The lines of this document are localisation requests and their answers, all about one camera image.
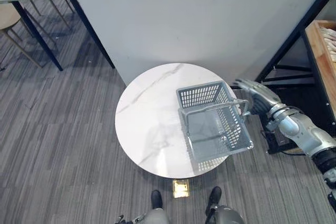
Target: table leg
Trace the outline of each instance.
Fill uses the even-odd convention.
[[[90,24],[88,18],[86,17],[83,9],[80,7],[78,1],[77,0],[70,0],[70,2],[72,3],[72,6],[75,8],[76,12],[78,13],[78,16],[80,17],[80,19],[84,23],[84,25],[85,25],[86,29],[88,30],[89,34],[91,35],[91,37],[95,41],[96,45],[99,47],[101,53],[104,55],[105,59],[108,61],[110,66],[112,68],[114,68],[114,64],[113,64],[111,58],[107,54],[104,46],[102,45],[102,43],[101,43],[100,39],[98,38],[96,32],[94,31],[93,27],[91,26],[91,24]]]
[[[40,33],[37,31],[36,27],[34,26],[33,22],[30,20],[28,15],[26,14],[25,10],[22,8],[21,4],[18,1],[13,1],[12,4],[15,7],[15,9],[17,10],[17,12],[20,14],[22,20],[27,25],[29,30],[33,33],[34,37],[37,39],[39,44],[42,46],[43,50],[47,53],[49,58],[52,60],[52,62],[56,65],[56,67],[59,69],[59,71],[63,71],[63,68],[58,63],[54,54],[52,53],[52,51],[50,50],[50,48],[48,47],[46,42],[43,40]]]

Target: white wall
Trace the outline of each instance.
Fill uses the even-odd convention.
[[[163,63],[253,79],[314,0],[78,0],[126,84]]]

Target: gray carpet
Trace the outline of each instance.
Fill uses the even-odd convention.
[[[336,223],[313,163],[266,154],[256,117],[247,121],[255,148],[190,179],[190,197],[174,199],[170,179],[143,171],[121,149],[114,111],[125,86],[78,16],[63,0],[55,3],[72,31],[47,1],[36,1],[41,17],[24,4],[57,38],[57,48],[49,44],[63,72],[20,24],[15,30],[43,69],[0,38],[7,67],[0,73],[0,223],[114,223],[120,214],[146,212],[153,189],[162,192],[171,223],[203,223],[216,185],[221,202],[246,223]]]

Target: black metal frame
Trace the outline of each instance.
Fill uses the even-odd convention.
[[[52,62],[56,65],[56,67],[59,69],[59,71],[63,71],[63,68],[58,63],[55,55],[48,47],[47,43],[43,40],[41,34],[37,31],[36,27],[34,26],[33,22],[28,17],[27,13],[23,9],[22,5],[19,3],[19,1],[13,1],[13,6],[17,10],[17,12],[20,14],[22,20],[27,25],[28,29],[31,31],[33,36],[37,39],[39,44],[42,46],[43,50],[47,53],[48,57],[52,60]]]
[[[110,64],[110,66],[112,68],[115,68],[111,58],[109,57],[109,55],[106,52],[103,44],[101,43],[100,39],[98,38],[98,36],[97,36],[96,32],[94,31],[93,27],[91,26],[91,24],[90,24],[88,18],[86,17],[86,15],[85,15],[82,7],[80,6],[79,2],[77,0],[70,0],[70,2],[72,3],[73,7],[75,8],[78,16],[82,20],[82,22],[85,25],[86,29],[88,30],[89,34],[91,35],[91,37],[95,41],[96,45],[99,47],[101,53],[104,55],[105,59],[108,61],[108,63]]]
[[[268,64],[264,67],[264,69],[260,72],[258,77],[256,78],[257,82],[269,82],[269,81],[280,81],[280,80],[293,80],[293,79],[301,79],[301,78],[314,78],[316,86],[319,89],[319,93],[322,96],[322,99],[325,100],[326,104],[330,104],[329,98],[325,91],[325,87],[323,85],[321,75],[319,69],[317,67],[315,58],[312,54],[310,44],[307,39],[307,35],[305,32],[305,28],[315,19],[318,13],[323,9],[323,7],[327,4],[329,0],[315,0],[312,6],[309,8],[307,13],[304,15],[302,20],[297,24],[291,34],[288,36],[286,41],[282,44],[273,58],[268,62]],[[289,49],[294,45],[294,43],[302,37],[305,46],[307,48],[308,58],[311,64],[311,68],[305,67],[298,67],[298,66],[288,66],[288,65],[281,65],[279,64],[280,60],[285,56],[285,54],[289,51]],[[294,75],[294,76],[284,76],[284,77],[274,77],[274,78],[267,78],[267,76],[275,69],[286,69],[286,70],[293,70],[293,71],[303,71],[303,72],[311,72],[308,74],[301,74],[301,75]],[[292,88],[292,87],[304,87],[307,84],[272,84],[267,85],[268,87],[273,88]],[[324,114],[327,116],[327,120],[330,122],[335,122],[334,114],[331,109],[331,106],[326,105],[324,109]],[[276,137],[274,133],[270,133],[266,128],[266,124],[268,123],[267,116],[260,116],[260,120],[264,129],[265,137],[268,142],[269,154],[274,154],[282,151],[286,151],[292,148],[297,147],[293,141],[290,141],[288,144],[285,145],[278,145],[276,141]],[[328,132],[335,136],[335,126],[332,128],[332,124],[330,124],[330,129]]]
[[[285,56],[288,50],[294,45],[294,43],[298,40],[301,31],[305,30],[305,28],[314,20],[314,18],[323,9],[323,7],[327,4],[328,1],[329,0],[315,0],[315,2],[309,8],[307,13],[302,18],[302,20],[297,24],[297,26],[288,36],[286,41],[282,44],[282,46],[279,48],[279,50],[276,52],[273,58],[267,63],[264,69],[260,72],[260,74],[256,78],[257,82],[262,82],[274,68],[278,68],[277,64]]]

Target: chair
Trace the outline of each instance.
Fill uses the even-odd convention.
[[[70,3],[68,2],[68,0],[64,0],[64,1],[67,3],[67,5],[68,5],[69,9],[72,11],[72,13],[75,13],[75,11],[71,8],[71,5],[70,5]],[[64,24],[66,24],[66,26],[71,30],[71,27],[70,27],[69,24],[66,22],[65,18],[63,17],[63,15],[61,14],[61,12],[60,12],[59,9],[57,8],[57,6],[55,5],[54,1],[53,1],[53,0],[49,0],[49,2],[50,2],[50,4],[52,5],[52,7],[55,9],[55,11],[57,12],[57,14],[61,17],[61,19],[62,19],[62,21],[64,22]],[[33,0],[30,0],[30,3],[31,3],[31,5],[33,6],[33,8],[35,9],[35,11],[37,12],[37,14],[38,14],[39,16],[41,16],[41,13],[40,13],[40,11],[37,9],[37,7],[36,7],[35,3],[33,2]]]
[[[21,21],[19,13],[16,11],[12,4],[1,4],[0,5],[0,31],[3,32],[5,37],[7,37],[13,44],[15,44],[20,51],[31,60],[36,66],[42,68],[42,66],[36,62],[9,34],[10,31],[19,41],[22,39],[18,34],[12,29],[18,22]]]

